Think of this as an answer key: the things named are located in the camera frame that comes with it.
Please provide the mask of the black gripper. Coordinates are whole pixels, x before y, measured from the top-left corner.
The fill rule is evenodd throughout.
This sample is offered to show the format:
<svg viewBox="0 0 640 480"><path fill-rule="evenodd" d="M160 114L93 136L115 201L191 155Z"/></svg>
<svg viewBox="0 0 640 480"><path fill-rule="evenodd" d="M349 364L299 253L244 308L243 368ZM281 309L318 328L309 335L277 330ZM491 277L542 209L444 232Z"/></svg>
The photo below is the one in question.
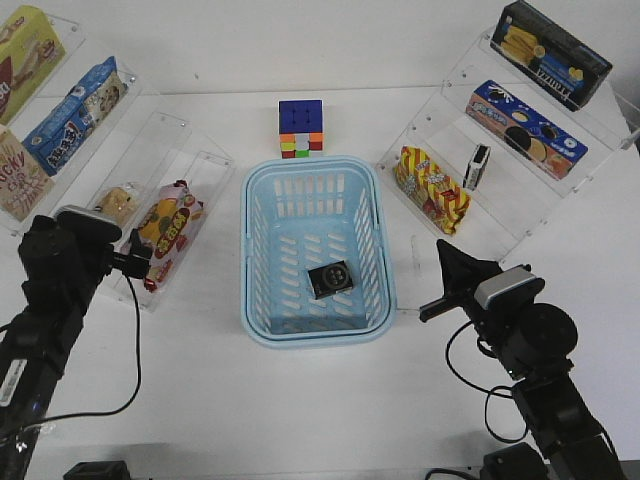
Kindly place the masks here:
<svg viewBox="0 0 640 480"><path fill-rule="evenodd" d="M453 309L464 307L474 298L480 283L502 273L499 263L476 259L444 239L436 241L441 266L443 294L419 308L423 323Z"/></svg>
<svg viewBox="0 0 640 480"><path fill-rule="evenodd" d="M119 270L124 276L134 279L144 279L149 272L152 247L141 237L137 228L131 230L127 253L116 252L111 243L100 244L97 251L97 276L100 279L110 275L113 270Z"/></svg>

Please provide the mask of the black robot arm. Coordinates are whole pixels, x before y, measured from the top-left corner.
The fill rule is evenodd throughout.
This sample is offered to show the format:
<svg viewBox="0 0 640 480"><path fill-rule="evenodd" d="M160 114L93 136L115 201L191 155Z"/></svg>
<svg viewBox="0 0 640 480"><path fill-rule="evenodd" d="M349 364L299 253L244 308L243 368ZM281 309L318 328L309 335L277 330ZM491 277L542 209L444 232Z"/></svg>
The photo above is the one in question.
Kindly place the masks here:
<svg viewBox="0 0 640 480"><path fill-rule="evenodd" d="M462 308L478 344L514 380L512 398L543 457L566 479L621 479L616 452L569 377L578 340L573 320L535 300L544 286L528 265L504 270L444 240L436 243L441 299L420 309L427 321Z"/></svg>
<svg viewBox="0 0 640 480"><path fill-rule="evenodd" d="M97 287L112 270L127 280L149 271L151 247L130 234L127 252L114 244L121 228L106 216L68 208L37 215L18 255L27 279L25 309L2 327L1 476L26 475L51 398L84 326Z"/></svg>

